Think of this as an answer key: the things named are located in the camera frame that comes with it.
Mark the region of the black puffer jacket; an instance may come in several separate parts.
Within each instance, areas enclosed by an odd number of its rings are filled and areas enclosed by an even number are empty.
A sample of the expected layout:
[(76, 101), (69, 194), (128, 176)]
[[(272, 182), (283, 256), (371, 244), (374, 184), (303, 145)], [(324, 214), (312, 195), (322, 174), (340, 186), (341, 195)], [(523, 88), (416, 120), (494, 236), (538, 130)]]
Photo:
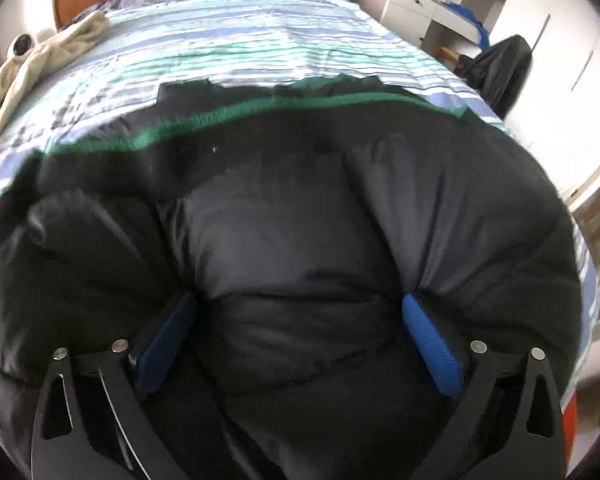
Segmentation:
[(573, 223), (467, 107), (166, 84), (0, 197), (0, 478), (551, 479)]

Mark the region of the orange red trousers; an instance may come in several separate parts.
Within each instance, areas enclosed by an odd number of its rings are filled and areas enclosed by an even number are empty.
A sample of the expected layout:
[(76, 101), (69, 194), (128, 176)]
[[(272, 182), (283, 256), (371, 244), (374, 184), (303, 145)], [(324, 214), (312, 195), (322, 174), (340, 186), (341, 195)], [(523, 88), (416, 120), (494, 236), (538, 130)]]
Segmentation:
[(562, 410), (562, 426), (564, 427), (566, 463), (569, 463), (577, 435), (577, 395), (575, 393)]

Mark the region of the white wardrobe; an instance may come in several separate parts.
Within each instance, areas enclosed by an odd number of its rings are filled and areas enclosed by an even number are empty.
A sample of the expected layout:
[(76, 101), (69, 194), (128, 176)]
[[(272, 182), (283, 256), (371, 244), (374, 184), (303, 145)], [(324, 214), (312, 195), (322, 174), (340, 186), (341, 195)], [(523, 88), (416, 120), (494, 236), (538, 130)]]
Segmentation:
[(513, 36), (532, 65), (506, 126), (568, 195), (600, 166), (600, 14), (588, 0), (505, 0), (490, 39)]

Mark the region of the chair with dark jacket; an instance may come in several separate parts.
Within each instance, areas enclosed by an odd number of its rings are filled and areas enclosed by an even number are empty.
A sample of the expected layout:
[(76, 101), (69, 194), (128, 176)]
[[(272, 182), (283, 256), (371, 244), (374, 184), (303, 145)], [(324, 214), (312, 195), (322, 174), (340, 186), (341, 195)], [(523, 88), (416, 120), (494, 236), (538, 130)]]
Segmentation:
[(524, 88), (531, 66), (531, 47), (524, 37), (514, 35), (475, 58), (461, 54), (454, 74), (476, 90), (496, 116), (505, 119)]

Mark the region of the cream fleece garment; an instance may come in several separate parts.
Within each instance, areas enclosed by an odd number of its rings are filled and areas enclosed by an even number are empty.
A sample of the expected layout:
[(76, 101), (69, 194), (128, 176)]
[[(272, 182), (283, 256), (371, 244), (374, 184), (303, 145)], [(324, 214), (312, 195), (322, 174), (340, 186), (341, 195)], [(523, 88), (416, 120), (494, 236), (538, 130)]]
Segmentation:
[(26, 53), (5, 61), (0, 67), (0, 134), (40, 79), (53, 75), (92, 50), (110, 27), (106, 14), (94, 11)]

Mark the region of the blue cloth on desk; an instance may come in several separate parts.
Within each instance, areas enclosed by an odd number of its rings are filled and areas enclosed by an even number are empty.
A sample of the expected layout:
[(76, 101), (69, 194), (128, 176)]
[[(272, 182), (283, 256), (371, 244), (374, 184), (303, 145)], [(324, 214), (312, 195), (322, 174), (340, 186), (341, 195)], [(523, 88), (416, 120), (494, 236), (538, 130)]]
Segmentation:
[(466, 6), (462, 6), (461, 4), (454, 2), (446, 2), (445, 5), (450, 10), (456, 12), (458, 15), (462, 16), (465, 20), (471, 22), (471, 24), (475, 26), (479, 35), (478, 47), (481, 50), (484, 51), (490, 48), (491, 43), (489, 32), (484, 28), (483, 24), (478, 20), (478, 18), (476, 18), (475, 14), (473, 14), (471, 10), (466, 8)]

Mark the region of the white desk with drawers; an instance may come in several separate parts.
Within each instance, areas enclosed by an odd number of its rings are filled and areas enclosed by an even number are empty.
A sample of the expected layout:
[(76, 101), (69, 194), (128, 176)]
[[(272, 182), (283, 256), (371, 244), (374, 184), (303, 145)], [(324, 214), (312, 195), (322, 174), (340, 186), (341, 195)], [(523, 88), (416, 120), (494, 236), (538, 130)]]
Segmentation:
[(439, 48), (479, 49), (471, 22), (439, 0), (350, 0), (375, 21), (412, 46), (435, 55)]

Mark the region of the striped blue green bedspread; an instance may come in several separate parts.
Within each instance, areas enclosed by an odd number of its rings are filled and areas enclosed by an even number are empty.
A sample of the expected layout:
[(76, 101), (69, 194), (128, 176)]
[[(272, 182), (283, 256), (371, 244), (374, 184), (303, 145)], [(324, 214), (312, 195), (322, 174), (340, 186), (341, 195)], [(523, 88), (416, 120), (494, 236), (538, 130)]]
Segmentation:
[(596, 278), (534, 157), (426, 54), (337, 0), (196, 0), (120, 14), (70, 82), (82, 136), (0, 195), (0, 422), (50, 354), (193, 303), (195, 374), (231, 396), (393, 354), (382, 391), (442, 396), (413, 295), (468, 341), (543, 349), (573, 392)]

